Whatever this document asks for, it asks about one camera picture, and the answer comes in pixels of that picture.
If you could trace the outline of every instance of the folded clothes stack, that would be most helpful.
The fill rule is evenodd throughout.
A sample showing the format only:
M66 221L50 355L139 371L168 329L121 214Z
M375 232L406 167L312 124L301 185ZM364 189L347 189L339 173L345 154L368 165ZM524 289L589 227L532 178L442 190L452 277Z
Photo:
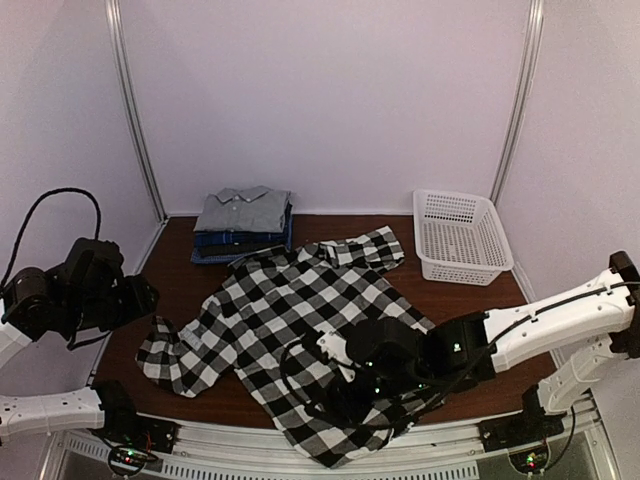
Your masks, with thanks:
M291 248L290 198L291 192L262 186L209 195L194 228L191 262L230 263L276 245Z

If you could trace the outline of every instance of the wooden table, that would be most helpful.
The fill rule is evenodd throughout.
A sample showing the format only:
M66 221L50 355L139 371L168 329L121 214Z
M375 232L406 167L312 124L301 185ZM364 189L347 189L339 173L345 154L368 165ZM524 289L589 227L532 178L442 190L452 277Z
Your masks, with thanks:
M225 266L190 263L195 218L172 218L155 246L143 273L160 291L158 314L178 328L193 320L202 302L226 278ZM524 303L511 273L488 287L427 282L415 253L412 218L408 216L294 217L294 247L320 240L351 238L389 225L406 254L405 263L386 278L435 324L465 313ZM135 363L138 347L149 333L139 321L114 332L100 362L96 381L119 380L141 413L257 428L274 428L269 415L251 397L234 372L194 399L165 391L151 383ZM447 405L423 417L422 423L445 422L504 413L521 408L520 396L555 370L548 354L524 362L496 379L449 397Z

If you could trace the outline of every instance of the black and white plaid shirt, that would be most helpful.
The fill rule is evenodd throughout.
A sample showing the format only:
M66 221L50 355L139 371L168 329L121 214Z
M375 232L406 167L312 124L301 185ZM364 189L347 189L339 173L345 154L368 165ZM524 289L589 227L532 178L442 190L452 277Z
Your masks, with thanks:
M152 381L187 397L233 367L298 451L328 467L343 465L379 450L391 432L343 430L309 417L282 381L280 356L285 345L309 332L340 332L367 318L395 317L423 331L433 327L382 277L403 260L389 227L356 239L293 252L274 247L245 257L230 265L230 277L180 332L156 318L138 364ZM301 347L292 350L287 371L293 388L309 398L340 375ZM366 422L393 423L409 408L416 404L381 400Z

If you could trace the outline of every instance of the white wall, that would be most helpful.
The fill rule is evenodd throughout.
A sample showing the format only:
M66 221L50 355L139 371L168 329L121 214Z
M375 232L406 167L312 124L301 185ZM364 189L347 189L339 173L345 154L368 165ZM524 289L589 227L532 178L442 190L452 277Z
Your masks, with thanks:
M529 2L123 2L165 207L267 184L298 211L411 211L415 188L488 195Z
M92 191L102 237L118 242L131 271L156 224L123 114L101 0L0 0L0 275L22 219L45 190ZM91 203L65 195L43 203L14 273L60 263L93 232ZM0 394L56 393L86 382L96 348L69 353L47 335L0 372ZM44 438L0 448L0 479L33 478Z
M546 2L540 59L499 212L537 297L625 249L640 264L640 3ZM594 389L623 478L640 478L640 361Z

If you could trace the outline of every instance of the plastic basket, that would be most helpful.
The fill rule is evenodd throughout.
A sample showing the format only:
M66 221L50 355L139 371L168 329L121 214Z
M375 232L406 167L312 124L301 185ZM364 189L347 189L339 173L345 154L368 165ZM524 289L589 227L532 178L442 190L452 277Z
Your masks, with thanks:
M489 285L513 268L498 212L487 198L416 190L413 222L416 253L427 280Z

